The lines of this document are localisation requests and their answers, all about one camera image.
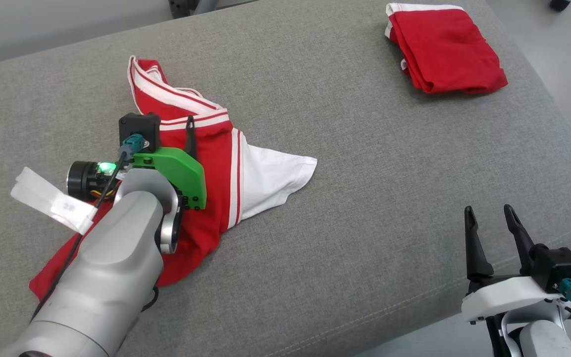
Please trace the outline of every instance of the couch cushion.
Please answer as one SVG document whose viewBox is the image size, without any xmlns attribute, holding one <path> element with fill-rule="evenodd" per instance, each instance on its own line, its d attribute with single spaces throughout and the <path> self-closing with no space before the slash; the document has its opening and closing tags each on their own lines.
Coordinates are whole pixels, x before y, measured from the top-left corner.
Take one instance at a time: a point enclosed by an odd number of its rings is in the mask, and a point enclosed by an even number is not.
<svg viewBox="0 0 571 357">
<path fill-rule="evenodd" d="M 134 54 L 229 109 L 252 142 L 319 159 L 279 208 L 242 222 L 161 289 L 120 356 L 350 355 L 459 311 L 463 209 L 517 269 L 502 206 L 571 248 L 571 127 L 484 2 L 456 0 L 501 58 L 491 95 L 430 96 L 383 36 L 386 0 L 263 0 L 0 63 L 0 349 L 27 326 L 27 283 L 71 236 L 14 201 L 24 166 L 64 188 L 111 160 L 135 107 Z"/>
</svg>

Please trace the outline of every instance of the seam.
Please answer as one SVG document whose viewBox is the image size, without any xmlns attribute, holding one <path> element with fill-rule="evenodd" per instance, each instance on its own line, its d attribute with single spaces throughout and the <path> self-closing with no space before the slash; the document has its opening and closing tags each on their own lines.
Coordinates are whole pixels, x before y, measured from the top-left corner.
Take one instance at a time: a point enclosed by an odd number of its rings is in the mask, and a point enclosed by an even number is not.
<svg viewBox="0 0 571 357">
<path fill-rule="evenodd" d="M 136 105 L 138 112 L 141 115 L 143 115 L 144 113 L 140 110 L 140 107 L 138 106 L 138 101 L 136 101 L 136 84 L 134 83 L 133 70 L 131 67 L 133 65 L 133 60 L 135 58 L 136 56 L 129 57 L 129 66 L 127 66 L 127 81 L 129 81 L 129 87 L 131 88 L 131 97 L 133 98 L 133 103 Z"/>
<path fill-rule="evenodd" d="M 242 217 L 242 132 L 237 131 L 237 215 L 235 217 L 235 225 L 239 224 Z"/>
<path fill-rule="evenodd" d="M 557 241 L 561 240 L 563 237 L 565 237 L 565 236 L 567 236 L 567 235 L 569 235 L 569 234 L 571 234 L 571 230 L 569 230 L 569 231 L 567 231 L 566 233 L 560 235 L 559 237 L 557 237 L 557 238 L 555 238 L 555 239 L 549 241 L 548 243 L 557 242 Z M 519 258 L 518 256 L 516 256 L 516 257 L 510 257 L 510 258 L 505 258 L 505 259 L 503 259 L 503 260 L 500 260 L 500 261 L 497 262 L 496 264 L 493 264 L 493 266 L 494 266 L 494 267 L 497 267 L 497 268 L 498 268 L 498 267 L 502 267 L 502 266 L 507 265 L 509 262 L 512 262 L 512 260 L 515 260 L 515 259 L 518 259 L 518 258 Z M 390 305 L 390 306 L 385 307 L 385 308 L 383 308 L 383 309 L 374 311 L 374 312 L 372 312 L 371 314 L 367 314 L 367 315 L 365 315 L 365 316 L 363 316 L 363 317 L 361 317 L 361 318 L 354 319 L 354 320 L 349 321 L 349 322 L 347 322 L 347 323 L 343 323 L 342 325 L 340 325 L 340 326 L 338 326 L 338 327 L 331 328 L 331 329 L 329 329 L 329 330 L 327 330 L 327 331 L 321 332 L 320 334 L 317 334 L 317 335 L 314 335 L 314 336 L 312 336 L 312 337 L 309 337 L 308 339 L 304 339 L 303 341 L 300 341 L 299 343 L 295 343 L 295 344 L 292 344 L 292 345 L 290 345 L 290 346 L 288 346 L 288 347 L 282 348 L 281 350 L 272 352 L 272 353 L 270 353 L 269 355 L 265 355 L 264 357 L 270 357 L 270 356 L 272 356 L 272 355 L 276 355 L 277 353 L 281 353 L 281 352 L 283 352 L 283 351 L 290 350 L 291 348 L 293 348 L 293 347 L 295 347 L 295 346 L 298 346 L 298 345 L 303 344 L 303 343 L 306 343 L 306 342 L 308 342 L 308 341 L 310 341 L 310 340 L 316 339 L 316 340 L 314 340 L 314 341 L 312 341 L 312 342 L 310 342 L 310 343 L 308 343 L 308 344 L 305 344 L 305 345 L 303 345 L 303 346 L 301 346 L 301 347 L 299 347 L 299 348 L 297 348 L 297 349 L 295 349 L 295 350 L 292 350 L 292 351 L 289 351 L 289 352 L 287 352 L 287 353 L 284 353 L 282 356 L 289 355 L 290 353 L 294 353 L 295 351 L 301 350 L 302 348 L 305 348 L 305 347 L 307 347 L 307 346 L 310 346 L 311 344 L 315 344 L 315 343 L 317 343 L 317 342 L 319 342 L 319 341 L 322 341 L 323 339 L 327 339 L 327 338 L 329 338 L 329 337 L 331 337 L 331 336 L 340 334 L 340 333 L 345 332 L 345 331 L 347 331 L 347 330 L 350 330 L 350 329 L 352 329 L 352 328 L 355 328 L 355 327 L 358 327 L 358 326 L 363 325 L 363 324 L 365 324 L 365 323 L 368 323 L 369 321 L 372 321 L 372 320 L 374 320 L 374 319 L 376 319 L 376 318 L 379 318 L 379 317 L 382 317 L 382 316 L 387 316 L 388 314 L 392 314 L 392 313 L 395 312 L 395 311 L 401 310 L 401 309 L 403 309 L 404 307 L 407 307 L 408 305 L 410 305 L 408 302 L 411 302 L 411 301 L 414 300 L 413 303 L 416 303 L 416 302 L 425 300 L 425 299 L 427 299 L 427 298 L 430 298 L 431 296 L 434 296 L 434 295 L 435 295 L 435 294 L 430 294 L 430 293 L 433 292 L 434 290 L 441 289 L 442 287 L 446 287 L 447 285 L 448 285 L 447 290 L 448 290 L 448 289 L 451 289 L 451 288 L 453 288 L 453 287 L 457 287 L 457 286 L 460 285 L 464 280 L 466 280 L 466 276 L 463 276 L 463 277 L 461 277 L 461 278 L 457 278 L 457 279 L 455 279 L 455 280 L 453 280 L 453 281 L 451 281 L 451 282 L 448 282 L 448 283 L 446 283 L 446 284 L 439 285 L 439 286 L 437 286 L 437 287 L 435 287 L 435 288 L 433 288 L 433 289 L 427 290 L 426 292 L 423 292 L 423 293 L 421 293 L 421 294 L 419 294 L 419 295 L 417 295 L 417 296 L 414 296 L 414 297 L 412 297 L 412 298 L 408 298 L 408 299 L 403 300 L 403 301 L 398 302 L 398 303 L 394 303 L 394 305 Z M 401 307 L 399 307 L 398 309 L 393 309 L 394 307 L 397 307 L 397 306 L 399 306 L 399 305 L 403 305 L 404 303 L 408 303 L 408 304 L 407 304 L 407 305 L 404 305 L 404 306 L 401 306 Z M 393 309 L 393 310 L 390 310 L 390 311 L 388 311 L 388 312 L 385 312 L 384 314 L 381 314 L 380 316 L 374 316 L 374 315 L 378 315 L 378 314 L 380 314 L 381 312 L 384 312 L 384 311 L 389 310 L 389 309 Z M 346 327 L 347 325 L 351 325 L 351 324 L 356 323 L 356 322 L 358 322 L 358 321 L 361 321 L 361 320 L 363 320 L 363 319 L 367 319 L 367 320 L 365 320 L 365 321 L 363 321 L 363 322 L 361 322 L 361 323 L 358 323 L 357 325 L 353 325 L 353 326 L 351 326 L 351 327 L 345 328 L 344 330 L 339 330 L 339 329 L 342 328 L 342 327 Z"/>
<path fill-rule="evenodd" d="M 248 142 L 245 138 L 244 132 L 243 131 L 239 131 L 239 178 L 237 179 L 237 187 L 239 187 L 239 194 L 238 194 L 238 200 L 239 200 L 239 211 L 238 211 L 238 217 L 237 217 L 237 224 L 239 224 L 239 222 L 244 221 L 243 216 L 244 216 L 244 200 L 242 199 L 244 197 L 244 143 L 246 145 L 248 145 Z"/>
</svg>

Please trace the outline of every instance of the red and white jersey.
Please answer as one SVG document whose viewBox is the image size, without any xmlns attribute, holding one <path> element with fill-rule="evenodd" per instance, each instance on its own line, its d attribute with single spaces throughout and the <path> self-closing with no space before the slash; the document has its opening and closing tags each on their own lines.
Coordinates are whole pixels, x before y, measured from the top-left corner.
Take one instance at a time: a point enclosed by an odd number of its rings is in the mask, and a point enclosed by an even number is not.
<svg viewBox="0 0 571 357">
<path fill-rule="evenodd" d="M 165 268 L 158 281 L 163 286 L 178 282 L 197 268 L 227 229 L 283 205 L 291 193 L 308 183 L 317 160 L 248 145 L 244 134 L 233 127 L 226 109 L 196 90 L 169 86 L 155 60 L 131 57 L 127 76 L 140 113 L 160 116 L 163 146 L 184 149 L 186 122 L 193 116 L 197 158 L 204 167 L 206 209 L 184 211 L 177 250 L 163 255 Z M 111 203 L 103 204 L 94 221 L 110 208 Z M 38 298 L 56 278 L 73 240 L 62 246 L 30 282 Z"/>
</svg>

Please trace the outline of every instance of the white sleeve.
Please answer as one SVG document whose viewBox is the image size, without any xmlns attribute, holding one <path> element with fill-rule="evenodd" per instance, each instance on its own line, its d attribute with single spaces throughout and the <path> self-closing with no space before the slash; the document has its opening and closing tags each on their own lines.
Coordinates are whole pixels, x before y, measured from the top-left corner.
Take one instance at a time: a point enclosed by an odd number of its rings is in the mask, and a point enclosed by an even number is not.
<svg viewBox="0 0 571 357">
<path fill-rule="evenodd" d="M 315 158 L 248 145 L 245 136 L 241 141 L 241 220 L 283 205 L 308 183 L 317 167 Z"/>
</svg>

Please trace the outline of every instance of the red fabric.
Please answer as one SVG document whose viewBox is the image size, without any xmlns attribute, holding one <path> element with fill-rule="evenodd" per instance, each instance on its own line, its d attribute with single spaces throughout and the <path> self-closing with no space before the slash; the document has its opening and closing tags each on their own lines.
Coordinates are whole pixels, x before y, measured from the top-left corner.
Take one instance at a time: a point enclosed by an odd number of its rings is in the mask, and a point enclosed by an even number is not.
<svg viewBox="0 0 571 357">
<path fill-rule="evenodd" d="M 157 61 L 138 59 L 137 63 L 144 70 L 150 70 L 157 66 L 163 82 L 166 83 L 165 76 Z M 132 85 L 132 90 L 134 91 L 134 101 L 140 111 L 143 113 L 156 113 L 162 120 L 172 120 L 171 123 L 163 122 L 163 125 L 161 125 L 160 136 L 162 145 L 184 149 L 184 144 L 186 143 L 186 131 L 184 131 L 186 119 L 184 117 L 199 115 L 200 113 L 193 113 L 186 108 L 182 108 L 181 105 L 173 106 L 162 103 L 144 91 L 139 90 L 137 86 Z M 216 108 L 209 104 L 208 101 L 196 98 L 195 95 L 185 96 L 182 91 L 175 90 L 170 90 L 171 92 L 182 100 L 200 102 L 206 104 L 208 108 Z M 236 180 L 233 182 L 236 182 L 237 185 L 233 194 L 239 195 L 240 191 L 238 185 L 240 183 L 238 178 L 240 175 L 240 155 L 236 155 L 236 159 L 233 158 L 233 151 L 239 153 L 240 148 L 238 145 L 233 147 L 233 135 L 237 139 L 235 141 L 239 143 L 238 139 L 241 133 L 233 129 L 233 125 L 227 119 L 227 111 L 225 109 L 217 109 L 217 111 L 212 111 L 212 113 L 195 117 L 197 156 L 200 164 L 204 167 L 206 190 L 208 192 L 206 209 L 184 212 L 177 250 L 174 254 L 163 255 L 165 268 L 158 281 L 159 286 L 178 282 L 197 268 L 206 255 L 215 250 L 220 242 L 220 236 L 228 229 L 231 209 L 236 210 L 232 214 L 236 214 L 236 222 L 239 221 L 240 199 L 237 199 L 234 203 L 235 206 L 231 208 L 230 196 L 232 190 L 231 167 L 235 167 L 235 165 L 237 170 L 233 172 L 233 175 L 236 175 Z M 197 125 L 198 122 L 206 122 L 206 120 L 213 120 L 213 118 L 226 118 L 226 120 L 209 126 L 199 127 Z M 94 222 L 99 221 L 109 211 L 111 206 L 111 203 L 102 204 L 94 217 Z M 41 299 L 48 291 L 50 284 L 56 278 L 59 270 L 65 263 L 68 253 L 72 249 L 73 240 L 72 237 L 62 246 L 41 272 L 30 282 L 30 289 L 37 298 Z"/>
<path fill-rule="evenodd" d="M 499 57 L 464 10 L 396 11 L 390 40 L 425 93 L 491 93 L 508 84 Z"/>
</svg>

